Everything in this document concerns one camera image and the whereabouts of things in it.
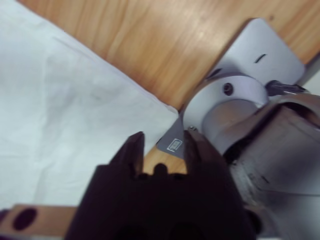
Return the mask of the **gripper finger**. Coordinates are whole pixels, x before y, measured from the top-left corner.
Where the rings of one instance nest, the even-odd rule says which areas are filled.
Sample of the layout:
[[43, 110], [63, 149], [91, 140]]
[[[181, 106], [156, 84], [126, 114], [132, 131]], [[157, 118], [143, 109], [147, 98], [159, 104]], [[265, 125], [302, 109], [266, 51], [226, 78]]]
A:
[[128, 167], [131, 175], [140, 175], [144, 166], [144, 147], [145, 134], [139, 131], [127, 138], [109, 164]]
[[211, 143], [196, 130], [185, 130], [184, 136], [184, 162], [188, 174], [198, 167], [210, 165], [218, 170], [228, 170], [223, 156]]

